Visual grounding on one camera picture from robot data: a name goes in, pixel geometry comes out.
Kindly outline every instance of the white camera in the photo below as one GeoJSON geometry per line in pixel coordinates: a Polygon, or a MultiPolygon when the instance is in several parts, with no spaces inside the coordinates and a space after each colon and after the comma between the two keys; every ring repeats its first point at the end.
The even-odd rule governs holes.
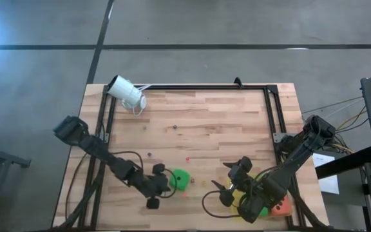
{"type": "Polygon", "coordinates": [[[116,75],[107,86],[107,92],[112,96],[120,99],[122,106],[127,110],[133,110],[134,116],[138,117],[143,109],[146,108],[147,99],[142,90],[145,90],[149,86],[143,86],[140,89],[134,87],[134,85],[125,80],[123,77],[116,75]],[[141,109],[140,113],[135,114],[135,108],[141,109]]]}

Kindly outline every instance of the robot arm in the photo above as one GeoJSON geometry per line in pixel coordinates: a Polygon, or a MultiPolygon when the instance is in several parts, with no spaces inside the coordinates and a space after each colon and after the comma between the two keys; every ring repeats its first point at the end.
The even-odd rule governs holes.
{"type": "Polygon", "coordinates": [[[93,155],[109,166],[114,176],[127,186],[134,186],[146,198],[161,196],[170,191],[168,179],[162,173],[163,164],[153,167],[153,174],[144,175],[144,170],[131,160],[112,155],[102,140],[88,132],[88,125],[78,117],[67,116],[55,129],[55,136],[70,146],[78,146],[87,154],[93,155]]]}
{"type": "MultiPolygon", "coordinates": [[[[290,190],[290,179],[312,155],[314,150],[332,142],[335,128],[318,116],[307,119],[303,131],[296,136],[286,135],[279,144],[277,152],[285,157],[285,162],[259,173],[252,178],[248,175],[252,164],[249,158],[243,157],[235,163],[224,163],[230,168],[228,173],[232,187],[220,193],[220,201],[229,207],[234,201],[233,191],[245,193],[237,207],[238,214],[246,221],[253,223],[263,207],[273,208],[290,190]]],[[[292,193],[297,204],[307,208],[304,201],[295,192],[292,193]]],[[[307,208],[306,217],[316,226],[324,226],[307,208]]]]}

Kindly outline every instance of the green toy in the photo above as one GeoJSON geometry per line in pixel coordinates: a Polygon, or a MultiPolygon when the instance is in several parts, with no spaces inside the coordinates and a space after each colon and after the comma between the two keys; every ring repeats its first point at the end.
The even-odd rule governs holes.
{"type": "Polygon", "coordinates": [[[267,216],[269,216],[269,209],[264,207],[262,211],[260,212],[259,217],[267,217],[267,216]]]}
{"type": "MultiPolygon", "coordinates": [[[[182,191],[186,190],[190,181],[190,174],[182,169],[174,169],[173,174],[177,178],[177,189],[182,191]]],[[[170,185],[172,187],[175,187],[174,176],[170,177],[170,185]]]]}

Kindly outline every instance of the yellow object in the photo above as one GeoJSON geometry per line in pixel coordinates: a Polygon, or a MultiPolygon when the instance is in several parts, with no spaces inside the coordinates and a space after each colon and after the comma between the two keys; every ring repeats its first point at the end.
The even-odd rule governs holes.
{"type": "MultiPolygon", "coordinates": [[[[257,173],[249,173],[249,176],[254,178],[254,177],[257,176],[257,173]]],[[[226,186],[227,186],[227,189],[229,189],[230,186],[231,186],[231,180],[229,178],[227,178],[226,186]]],[[[238,191],[237,189],[233,192],[234,201],[233,201],[233,204],[231,205],[231,214],[232,215],[238,214],[237,208],[234,207],[234,206],[238,206],[238,203],[239,203],[239,201],[240,201],[240,199],[243,195],[244,195],[244,192],[238,191]]]]}

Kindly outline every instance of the concrete floor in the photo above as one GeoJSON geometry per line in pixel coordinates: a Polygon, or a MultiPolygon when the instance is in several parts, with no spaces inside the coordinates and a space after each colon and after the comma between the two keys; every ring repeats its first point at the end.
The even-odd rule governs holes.
{"type": "MultiPolygon", "coordinates": [[[[0,1],[0,45],[95,45],[107,3],[0,1]]],[[[104,44],[371,44],[371,0],[115,0],[110,16],[104,44]]],[[[0,230],[52,222],[70,150],[52,128],[78,114],[95,56],[64,48],[0,50],[0,150],[32,159],[29,169],[10,171],[0,230]]],[[[307,111],[360,96],[360,78],[371,77],[371,49],[104,50],[92,71],[94,83],[117,73],[141,83],[294,82],[307,111]]],[[[362,107],[327,120],[339,125],[362,107]]],[[[369,125],[344,138],[353,150],[371,145],[369,125]]],[[[360,208],[326,207],[333,226],[364,228],[360,208]]]]}

